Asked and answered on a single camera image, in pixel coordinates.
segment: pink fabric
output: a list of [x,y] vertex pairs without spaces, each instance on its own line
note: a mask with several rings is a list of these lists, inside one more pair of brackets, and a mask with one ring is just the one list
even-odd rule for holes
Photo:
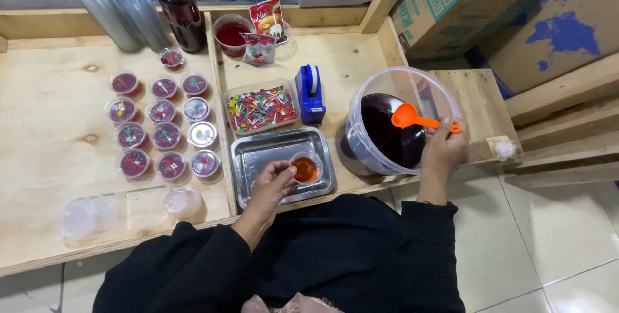
[[[241,313],[269,313],[269,308],[258,295],[243,304]],[[311,298],[297,293],[286,306],[283,306],[278,313],[343,313],[341,310],[330,307],[317,298]]]

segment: wooden table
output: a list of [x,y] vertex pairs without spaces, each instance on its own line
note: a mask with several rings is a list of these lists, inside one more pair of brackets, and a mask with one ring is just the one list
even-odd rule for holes
[[[114,94],[107,85],[115,69],[133,70],[143,84],[167,73],[157,54],[144,49],[124,54],[101,27],[81,9],[0,12],[0,37],[8,40],[0,54],[0,276],[123,249],[169,234],[178,222],[162,208],[163,195],[189,186],[202,193],[204,205],[189,221],[197,228],[236,220],[240,210],[230,165],[230,144],[236,135],[227,126],[221,96],[234,87],[277,78],[293,79],[300,66],[318,65],[325,119],[318,128],[327,138],[337,186],[329,195],[283,205],[279,211],[324,203],[342,193],[367,193],[417,181],[414,176],[360,178],[340,162],[336,130],[347,116],[354,91],[370,75],[390,66],[407,65],[390,18],[375,34],[361,34],[367,8],[299,9],[284,6],[293,27],[296,52],[279,54],[277,63],[255,68],[222,55],[211,33],[212,22],[225,13],[247,16],[246,6],[200,7],[207,23],[209,48],[185,57],[191,70],[210,82],[210,121],[219,131],[214,149],[222,165],[216,175],[197,179],[188,171],[166,185],[152,171],[125,179],[114,167],[120,148],[114,126],[103,107]],[[491,143],[508,136],[517,141],[496,82],[488,70],[435,72],[453,93],[471,128],[471,163],[495,161]],[[173,74],[178,80],[179,73]],[[176,101],[179,106],[185,95]],[[153,96],[144,92],[137,105],[144,111]],[[141,119],[147,131],[150,121]],[[179,121],[182,132],[188,124]],[[284,126],[278,130],[299,127]],[[195,149],[186,143],[185,158]],[[151,158],[155,148],[147,150]],[[67,242],[59,232],[66,204],[78,197],[109,195],[120,206],[110,230],[80,242]]]

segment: cardboard box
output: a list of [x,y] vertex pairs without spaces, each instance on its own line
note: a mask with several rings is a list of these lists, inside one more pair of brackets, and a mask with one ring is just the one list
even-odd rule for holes
[[619,52],[618,24],[615,0],[541,0],[478,47],[508,98]]
[[392,12],[408,59],[462,55],[537,0],[399,0]]

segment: orange liquid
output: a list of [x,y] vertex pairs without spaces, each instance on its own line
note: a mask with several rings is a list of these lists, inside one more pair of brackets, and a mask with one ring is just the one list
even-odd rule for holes
[[295,179],[298,182],[308,183],[311,182],[318,174],[316,163],[307,157],[300,157],[292,162],[292,165],[297,167],[297,173]]

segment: blue tape dispenser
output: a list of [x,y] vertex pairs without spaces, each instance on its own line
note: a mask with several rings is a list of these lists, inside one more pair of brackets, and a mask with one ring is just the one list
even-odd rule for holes
[[312,64],[302,66],[295,77],[295,81],[303,124],[321,124],[327,108],[322,106],[322,87],[318,67]]

